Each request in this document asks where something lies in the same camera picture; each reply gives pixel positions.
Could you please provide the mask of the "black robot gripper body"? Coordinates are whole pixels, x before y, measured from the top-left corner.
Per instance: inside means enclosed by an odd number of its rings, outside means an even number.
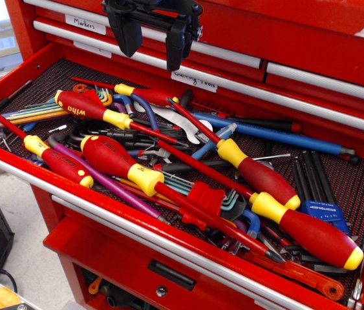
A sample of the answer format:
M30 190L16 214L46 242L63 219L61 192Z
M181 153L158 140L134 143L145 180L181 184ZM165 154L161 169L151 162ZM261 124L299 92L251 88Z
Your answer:
M103 1L103 11L131 12L140 25L168 31L176 22L184 22L197 41L202 35L200 15L203 7L196 1Z

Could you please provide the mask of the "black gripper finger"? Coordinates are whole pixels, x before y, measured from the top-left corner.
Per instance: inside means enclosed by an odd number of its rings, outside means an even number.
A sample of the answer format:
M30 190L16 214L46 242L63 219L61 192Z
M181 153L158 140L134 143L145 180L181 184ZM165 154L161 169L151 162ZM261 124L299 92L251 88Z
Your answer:
M141 25L135 21L131 12L107 10L110 27L120 50L132 57L143 43Z
M184 22L176 22L166 32L167 70L175 71L190 53L192 44L191 32Z

